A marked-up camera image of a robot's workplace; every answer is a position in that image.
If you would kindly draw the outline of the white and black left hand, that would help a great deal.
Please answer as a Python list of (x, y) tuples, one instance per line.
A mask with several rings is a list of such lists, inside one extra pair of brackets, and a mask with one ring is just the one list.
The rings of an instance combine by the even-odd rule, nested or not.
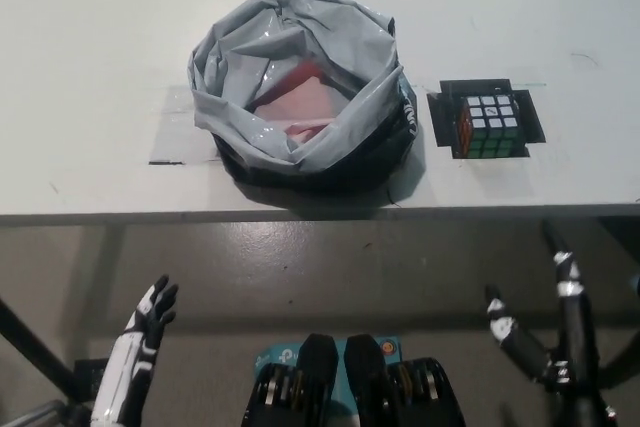
[(178, 286), (161, 276), (116, 339), (91, 413), (92, 426), (139, 426), (166, 326), (176, 316)]

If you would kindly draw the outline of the black right hand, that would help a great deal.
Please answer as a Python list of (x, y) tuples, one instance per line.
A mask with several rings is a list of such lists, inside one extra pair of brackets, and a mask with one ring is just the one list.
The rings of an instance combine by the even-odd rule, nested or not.
[(559, 343), (544, 345), (509, 312), (495, 285), (485, 287), (489, 329), (525, 376), (552, 392), (577, 396), (599, 393), (599, 353), (591, 303), (575, 254), (549, 221), (541, 224), (555, 268)]

